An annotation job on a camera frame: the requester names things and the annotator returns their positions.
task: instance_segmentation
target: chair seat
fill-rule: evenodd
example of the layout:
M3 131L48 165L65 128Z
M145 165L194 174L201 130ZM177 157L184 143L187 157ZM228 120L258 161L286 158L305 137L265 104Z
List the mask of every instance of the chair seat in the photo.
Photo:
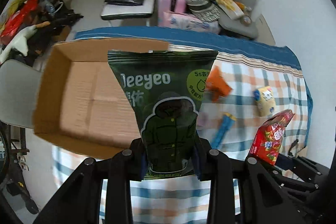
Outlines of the chair seat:
M100 14L102 20L149 18L154 12L155 0L144 0L141 6L121 6L105 4Z
M0 67L0 121L13 126L33 128L33 113L41 73L17 60Z
M227 31L238 33L245 37L251 39L256 39L258 37L258 29L255 25L255 22L252 22L251 25L243 25L239 19L232 20L228 15L221 9L219 9L219 19L218 24Z

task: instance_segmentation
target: screw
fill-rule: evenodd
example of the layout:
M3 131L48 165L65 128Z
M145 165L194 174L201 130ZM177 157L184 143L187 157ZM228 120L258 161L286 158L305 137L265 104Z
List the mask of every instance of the screw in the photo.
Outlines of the screw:
M87 159L84 160L84 164L85 165L91 165L91 164L94 163L94 161L95 160L93 158L87 158Z
M256 163L257 163L257 160L256 160L255 158L250 157L250 158L247 159L247 162L248 162L249 164L256 164Z
M124 156L130 156L132 154L132 150L131 149L125 149L122 151L122 154Z
M211 156L218 156L219 155L219 151L217 149L210 149L209 150L209 154Z

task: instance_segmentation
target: yellow package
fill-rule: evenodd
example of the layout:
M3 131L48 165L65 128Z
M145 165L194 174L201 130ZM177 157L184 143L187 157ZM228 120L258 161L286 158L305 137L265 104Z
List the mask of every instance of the yellow package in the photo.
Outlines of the yellow package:
M17 12L19 6L24 3L26 0L12 0L8 9L6 11L4 11L0 17L0 33L2 33L2 31L5 28L5 24L7 22L7 20Z
M257 102L259 114L261 117L274 113L275 99L270 86L264 86L254 91L254 99Z

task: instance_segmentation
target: cartoon jacket illustration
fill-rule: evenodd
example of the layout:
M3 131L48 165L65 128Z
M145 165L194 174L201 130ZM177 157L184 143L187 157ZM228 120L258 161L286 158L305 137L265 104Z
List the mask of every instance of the cartoon jacket illustration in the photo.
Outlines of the cartoon jacket illustration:
M197 112L189 97L158 101L141 130L150 170L170 173L183 170L191 157Z

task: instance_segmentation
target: plaid tablecloth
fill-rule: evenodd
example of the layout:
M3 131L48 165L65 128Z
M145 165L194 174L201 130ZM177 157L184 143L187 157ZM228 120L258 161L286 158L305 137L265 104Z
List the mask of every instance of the plaid tablecloth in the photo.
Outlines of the plaid tablecloth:
M171 45L172 50L202 50L214 47L196 47ZM227 132L221 145L221 151L234 159L244 160L253 141L258 127L267 119L259 117L258 109L252 92L261 86L269 85L273 89L277 108L275 112L291 109L296 114L289 123L281 152L286 154L289 146L295 139L298 145L292 152L298 152L305 145L308 118L308 99L306 85L299 66L281 64L281 62L265 61L258 55L219 52L215 65L218 65L225 81L233 88L227 98L218 103L210 102L205 95L201 112L206 111L210 117L199 132L201 137L211 140L219 126L221 112L229 112L237 120ZM53 147L55 166L53 175L55 182L60 186L71 172L85 158L58 147ZM106 181L103 184L100 215L104 218ZM240 211L239 191L236 181L235 207ZM210 182L200 182L195 176L188 176L164 180L147 180L131 182L131 198L134 223L205 223L208 212Z

